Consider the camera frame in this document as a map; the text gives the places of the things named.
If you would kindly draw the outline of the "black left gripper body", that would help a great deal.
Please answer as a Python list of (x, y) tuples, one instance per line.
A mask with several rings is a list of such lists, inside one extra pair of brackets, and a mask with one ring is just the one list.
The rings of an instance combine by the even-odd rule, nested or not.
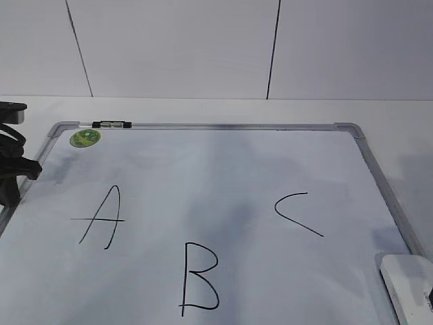
[(25, 176), (30, 180), (36, 180), (42, 171), (42, 167), (36, 160), (24, 157), (1, 157), (1, 205), (13, 207), (20, 201), (17, 176)]

